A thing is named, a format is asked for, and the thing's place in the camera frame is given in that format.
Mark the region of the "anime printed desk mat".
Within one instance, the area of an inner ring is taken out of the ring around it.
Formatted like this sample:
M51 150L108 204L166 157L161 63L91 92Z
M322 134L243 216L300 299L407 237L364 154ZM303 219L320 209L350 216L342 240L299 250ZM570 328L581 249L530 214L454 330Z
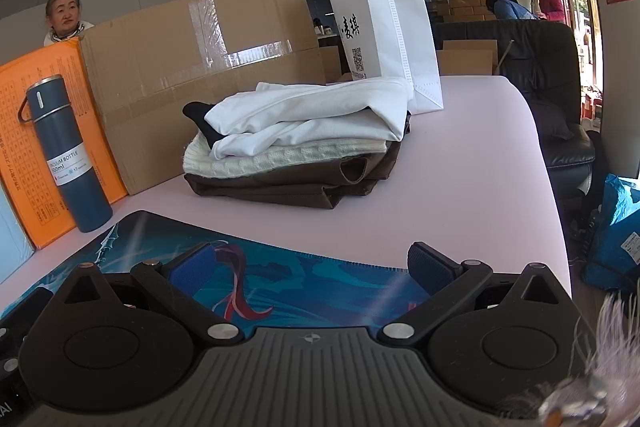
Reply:
M168 265L201 243L214 246L217 265L194 299L245 336L257 327L364 326L377 332L428 298L406 269L289 251L149 211L130 213L111 225L28 292L51 297L77 265L91 263L124 306L161 314L130 270L148 259Z

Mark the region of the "stacked cardboard boxes far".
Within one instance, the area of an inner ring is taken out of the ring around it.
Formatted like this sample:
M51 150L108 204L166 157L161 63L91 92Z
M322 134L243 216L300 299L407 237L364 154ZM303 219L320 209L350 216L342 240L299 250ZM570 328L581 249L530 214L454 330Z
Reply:
M488 22L496 17L486 0L430 0L428 8L445 23Z

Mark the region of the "white garment with black cuffs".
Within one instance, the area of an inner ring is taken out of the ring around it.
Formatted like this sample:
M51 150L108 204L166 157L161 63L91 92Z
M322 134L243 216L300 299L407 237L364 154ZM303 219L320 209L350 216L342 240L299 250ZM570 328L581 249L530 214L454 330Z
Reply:
M261 82L217 104L190 102L182 113L204 134L210 157L254 157L272 146L323 140L399 142L408 90L395 78L327 86Z

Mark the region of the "black office chair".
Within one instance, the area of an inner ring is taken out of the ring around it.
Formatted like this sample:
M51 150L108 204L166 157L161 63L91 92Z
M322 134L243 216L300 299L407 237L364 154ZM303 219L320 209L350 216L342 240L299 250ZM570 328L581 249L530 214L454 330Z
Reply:
M436 46L494 40L498 74L524 96L534 116L554 196L589 192L596 148L580 124L578 52L570 28L544 20L491 20L433 26Z

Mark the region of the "light blue tissue carton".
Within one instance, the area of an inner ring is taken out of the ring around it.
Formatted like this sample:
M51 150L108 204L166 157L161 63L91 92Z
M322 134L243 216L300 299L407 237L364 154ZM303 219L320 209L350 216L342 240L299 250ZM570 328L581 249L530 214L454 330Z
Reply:
M0 188L0 282L30 258L35 252L32 242L24 232L20 219L13 209L9 196Z

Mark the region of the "cream knitted sweater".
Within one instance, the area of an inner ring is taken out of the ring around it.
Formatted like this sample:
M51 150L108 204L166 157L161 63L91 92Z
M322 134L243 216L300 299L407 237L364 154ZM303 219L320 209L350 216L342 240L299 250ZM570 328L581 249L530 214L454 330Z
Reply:
M300 145L270 146L256 156L214 159L205 136L198 132L182 158L184 174L207 179L236 179L285 167L318 164L366 154L384 154L390 142L367 139L329 139Z

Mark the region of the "person in blue jacket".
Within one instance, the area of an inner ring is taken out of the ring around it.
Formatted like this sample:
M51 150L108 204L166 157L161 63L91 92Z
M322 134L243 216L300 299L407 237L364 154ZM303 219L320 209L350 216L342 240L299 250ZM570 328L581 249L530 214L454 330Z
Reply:
M518 0L486 0L486 8L497 20L536 20L537 17Z

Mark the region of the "brown cardboard box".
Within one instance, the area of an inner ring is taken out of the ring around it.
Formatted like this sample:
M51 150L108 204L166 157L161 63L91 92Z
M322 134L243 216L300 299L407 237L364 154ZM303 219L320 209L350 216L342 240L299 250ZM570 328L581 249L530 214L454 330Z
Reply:
M79 45L130 194L182 173L196 132L186 103L326 81L307 0L171 1L96 25Z

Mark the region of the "orange cardboard box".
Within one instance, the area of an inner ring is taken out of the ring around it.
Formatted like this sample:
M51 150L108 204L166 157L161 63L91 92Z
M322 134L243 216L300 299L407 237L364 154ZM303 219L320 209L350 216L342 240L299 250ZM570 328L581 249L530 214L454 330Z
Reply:
M36 248L99 228L127 195L76 38L1 66L1 178Z

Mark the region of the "dark blue vacuum bottle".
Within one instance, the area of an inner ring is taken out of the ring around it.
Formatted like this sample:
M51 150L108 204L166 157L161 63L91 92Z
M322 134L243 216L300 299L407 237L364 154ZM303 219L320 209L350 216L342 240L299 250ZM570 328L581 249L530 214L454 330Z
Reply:
M27 88L17 119L34 127L54 184L79 231L102 227L112 208L93 167L64 79L53 75Z

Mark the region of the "white paper shopping bag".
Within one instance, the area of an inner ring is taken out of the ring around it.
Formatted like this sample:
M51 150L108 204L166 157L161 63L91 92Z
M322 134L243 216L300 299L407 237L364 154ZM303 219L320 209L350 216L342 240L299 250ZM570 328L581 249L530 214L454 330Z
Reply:
M355 80L397 78L413 114L444 108L425 0L330 0Z

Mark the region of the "blue plastic parcel bag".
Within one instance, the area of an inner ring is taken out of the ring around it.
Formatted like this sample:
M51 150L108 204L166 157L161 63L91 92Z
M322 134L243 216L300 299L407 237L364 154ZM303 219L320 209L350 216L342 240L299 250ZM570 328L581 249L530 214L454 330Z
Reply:
M634 293L639 282L639 185L609 174L582 280L602 291Z

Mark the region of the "woman behind boxes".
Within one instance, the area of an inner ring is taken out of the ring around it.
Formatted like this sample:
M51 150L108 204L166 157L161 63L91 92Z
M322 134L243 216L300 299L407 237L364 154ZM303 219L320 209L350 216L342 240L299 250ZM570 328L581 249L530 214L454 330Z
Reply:
M47 35L43 45L70 40L79 37L93 24L81 18L80 0L48 0L46 3Z

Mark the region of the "person in red jacket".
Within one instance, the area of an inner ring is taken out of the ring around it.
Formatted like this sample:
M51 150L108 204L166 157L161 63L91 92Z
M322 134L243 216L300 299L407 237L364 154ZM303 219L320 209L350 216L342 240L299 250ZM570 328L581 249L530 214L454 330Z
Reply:
M566 23L563 0L538 0L540 15L550 22Z

